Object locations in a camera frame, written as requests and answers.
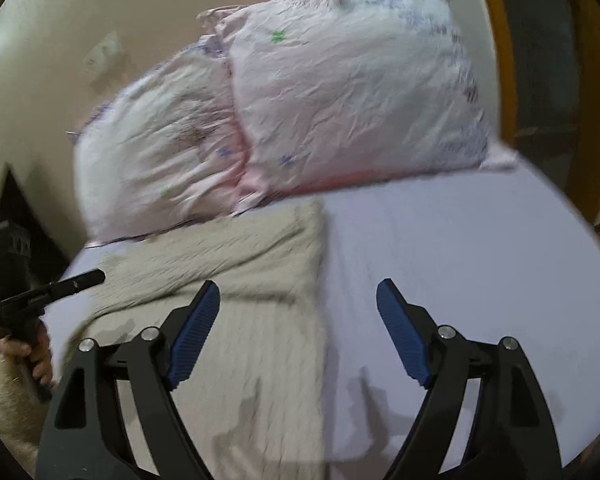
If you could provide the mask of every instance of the beige wall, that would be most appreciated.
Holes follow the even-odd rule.
[[[72,147],[89,111],[201,33],[202,10],[261,0],[6,0],[0,9],[0,176],[14,166],[40,220],[68,253],[84,242],[75,206]],[[80,62],[116,30],[128,53],[89,85]]]

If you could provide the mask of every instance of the pillow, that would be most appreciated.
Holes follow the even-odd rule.
[[[78,204],[107,242],[230,213],[245,163],[226,59],[208,36],[100,107],[75,152]]]
[[[245,178],[299,192],[478,166],[489,127],[447,0],[271,0],[205,13]]]

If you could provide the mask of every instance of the hand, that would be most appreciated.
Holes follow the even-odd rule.
[[[32,350],[31,346],[21,341],[3,337],[0,339],[0,353],[5,357],[29,357],[32,363],[37,363],[33,368],[33,378],[42,384],[51,384],[53,370],[51,367],[51,350],[49,349],[49,336],[44,323],[38,329],[38,344]]]

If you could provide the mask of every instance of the bedding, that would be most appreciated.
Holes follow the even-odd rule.
[[[447,0],[271,0],[202,15],[263,193],[477,167],[490,128]]]
[[[272,0],[101,105],[75,152],[92,240],[243,212],[267,196],[510,166],[446,0]]]
[[[88,234],[106,242],[227,215],[244,162],[226,60],[206,36],[123,89],[83,129],[74,167]]]
[[[319,197],[325,226],[318,295],[327,337],[324,453],[332,479],[381,480],[424,399],[376,310],[375,290],[384,278],[467,338],[497,342],[510,334],[520,340],[548,400],[564,465],[598,435],[600,243],[530,164]],[[247,215],[304,200],[286,199]],[[84,249],[66,276],[135,244]],[[65,343],[90,314],[90,294],[47,311],[56,374]],[[471,381],[444,469],[462,458],[477,395],[478,381]],[[236,452],[243,451],[238,441]],[[294,471],[293,464],[288,468]]]
[[[321,229],[320,204],[309,201],[140,242],[103,262],[107,279],[91,289],[90,314],[69,346],[85,336],[114,344],[160,326],[214,280],[218,318],[190,379],[171,394],[196,449],[217,480],[248,478],[249,471],[286,479],[285,462],[303,463],[294,478],[321,480]],[[130,385],[119,391],[133,446],[143,442],[142,429],[129,409]],[[136,446],[134,456],[155,471],[146,450]]]

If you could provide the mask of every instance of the beige knit blanket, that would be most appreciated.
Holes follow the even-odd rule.
[[[310,201],[175,230],[109,257],[73,345],[87,335],[122,342],[160,326],[214,280],[220,313],[173,393],[192,441],[218,480],[321,479],[321,227],[320,205]],[[120,395],[136,460],[155,472],[128,383]]]

